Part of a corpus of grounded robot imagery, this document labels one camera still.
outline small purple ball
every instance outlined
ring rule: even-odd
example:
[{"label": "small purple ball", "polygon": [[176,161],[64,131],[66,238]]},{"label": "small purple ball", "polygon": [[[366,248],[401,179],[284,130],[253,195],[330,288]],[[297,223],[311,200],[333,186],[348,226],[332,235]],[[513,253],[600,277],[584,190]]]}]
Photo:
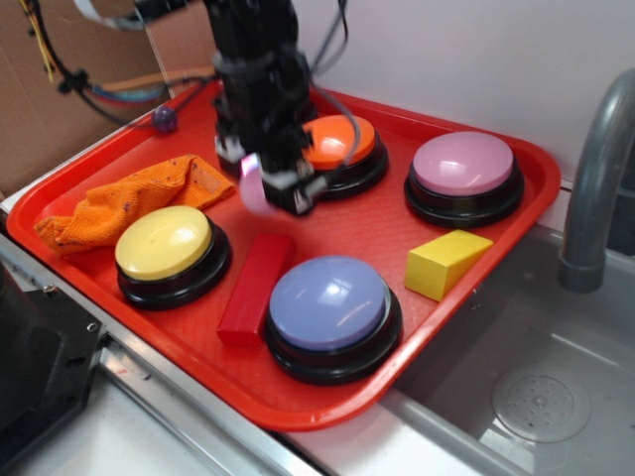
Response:
[{"label": "small purple ball", "polygon": [[169,134],[177,129],[179,118],[177,112],[168,106],[159,106],[152,113],[152,125],[159,132]]}]

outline pink button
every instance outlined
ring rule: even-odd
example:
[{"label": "pink button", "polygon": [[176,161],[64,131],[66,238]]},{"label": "pink button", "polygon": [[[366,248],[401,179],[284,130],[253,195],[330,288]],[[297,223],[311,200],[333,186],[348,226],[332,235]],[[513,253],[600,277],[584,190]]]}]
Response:
[{"label": "pink button", "polygon": [[500,186],[512,173],[514,155],[497,137],[454,132],[419,148],[413,160],[417,181],[436,193],[471,196]]}]

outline wire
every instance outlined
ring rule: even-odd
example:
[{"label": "wire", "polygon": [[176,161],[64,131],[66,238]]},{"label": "wire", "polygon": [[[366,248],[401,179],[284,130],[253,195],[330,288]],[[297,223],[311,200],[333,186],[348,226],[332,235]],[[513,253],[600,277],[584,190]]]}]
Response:
[{"label": "wire", "polygon": [[[357,147],[359,146],[359,142],[361,140],[361,131],[359,129],[359,124],[357,124],[357,120],[355,119],[355,116],[353,116],[350,110],[348,110],[348,108],[344,106],[339,100],[337,100],[334,96],[329,94],[326,90],[319,87],[314,81],[314,77],[316,73],[321,73],[329,69],[337,60],[339,60],[339,58],[341,57],[341,55],[343,54],[346,48],[346,45],[348,43],[348,23],[346,21],[346,4],[347,4],[347,0],[337,0],[337,5],[339,7],[338,12],[335,16],[335,19],[333,20],[331,24],[330,30],[326,34],[326,37],[317,53],[316,59],[314,60],[314,64],[311,68],[311,72],[312,72],[311,86],[320,96],[322,96],[328,103],[330,103],[330,105],[332,105],[344,117],[346,117],[346,119],[348,119],[353,129],[353,143],[350,149],[348,150],[348,153],[344,157],[344,160],[341,162],[339,167],[337,167],[337,169],[335,169],[333,173],[328,176],[328,178],[323,180],[323,176],[322,176],[321,178],[318,178],[315,180],[315,184],[314,184],[314,187],[316,189],[315,194],[318,194],[324,191],[328,187],[329,182],[333,183],[338,179],[338,176],[350,164],[350,161],[352,160],[352,157],[355,151],[357,150]],[[340,45],[339,49],[337,50],[337,52],[335,52],[335,54],[325,63],[325,65],[321,64],[322,59],[324,55],[326,54],[326,51],[328,50],[328,47],[333,37],[335,36],[337,27],[340,24],[342,25],[344,29],[344,40],[342,44]]]},{"label": "wire", "polygon": [[[58,87],[59,92],[69,93],[74,91],[88,107],[115,124],[134,127],[144,126],[144,124],[139,124],[139,121],[131,123],[127,119],[110,113],[99,106],[95,101],[120,107],[142,105],[156,101],[167,92],[168,88],[174,85],[186,84],[192,80],[198,81],[199,87],[175,108],[175,111],[178,111],[198,95],[206,85],[218,80],[218,77],[213,73],[213,69],[199,68],[169,73],[168,81],[166,81],[162,75],[151,74],[117,83],[104,85],[91,84],[88,80],[88,74],[84,70],[80,69],[75,73],[70,72],[58,57],[44,24],[40,1],[20,0],[20,4],[31,22],[34,34],[38,40],[40,53],[44,59],[49,80],[51,82],[54,81],[54,72],[57,71],[63,77],[63,81]],[[142,86],[158,83],[161,84],[155,87],[142,88]]]},{"label": "wire", "polygon": [[38,27],[38,24],[36,23],[36,20],[34,19],[33,15],[31,14],[31,11],[29,9],[29,6],[25,3],[25,0],[20,0],[20,5],[22,5],[22,9],[24,10],[24,13],[26,14],[27,18],[29,19],[29,22],[31,22],[31,28],[33,31],[33,34],[35,35],[36,39],[38,40],[38,48],[40,49],[40,54],[42,55],[42,60],[44,61],[44,66],[47,69],[47,75],[49,76],[49,81],[53,82],[55,80],[55,69],[53,68],[53,65],[51,64],[51,57],[49,56],[49,52],[47,51],[44,42],[42,40],[42,35],[40,33],[40,28]]},{"label": "wire", "polygon": [[[331,68],[337,60],[341,57],[346,49],[348,44],[348,22],[346,21],[346,5],[348,4],[348,0],[337,0],[338,10],[335,14],[335,18],[332,21],[330,29],[322,42],[321,47],[319,48],[316,58],[314,59],[314,63],[311,66],[312,75],[322,74],[329,68]],[[335,32],[337,31],[337,27],[339,25],[342,26],[344,30],[344,39],[342,44],[339,46],[337,51],[333,54],[333,56],[326,62],[326,65],[321,64],[324,55],[328,51],[328,47],[335,37]]]}]

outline sink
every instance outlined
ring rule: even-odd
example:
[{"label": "sink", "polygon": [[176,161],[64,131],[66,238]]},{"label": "sink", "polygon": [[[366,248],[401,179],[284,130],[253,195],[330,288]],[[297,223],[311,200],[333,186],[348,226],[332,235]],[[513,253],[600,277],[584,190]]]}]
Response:
[{"label": "sink", "polygon": [[603,287],[572,294],[561,241],[534,227],[394,388],[518,474],[633,474],[635,261],[608,252]]}]

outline yellow wedge block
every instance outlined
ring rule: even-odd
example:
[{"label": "yellow wedge block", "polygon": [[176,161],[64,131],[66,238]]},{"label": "yellow wedge block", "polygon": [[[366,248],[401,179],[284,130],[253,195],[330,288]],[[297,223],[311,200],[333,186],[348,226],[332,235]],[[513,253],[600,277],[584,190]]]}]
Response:
[{"label": "yellow wedge block", "polygon": [[454,230],[408,253],[405,286],[427,298],[442,300],[494,243]]}]

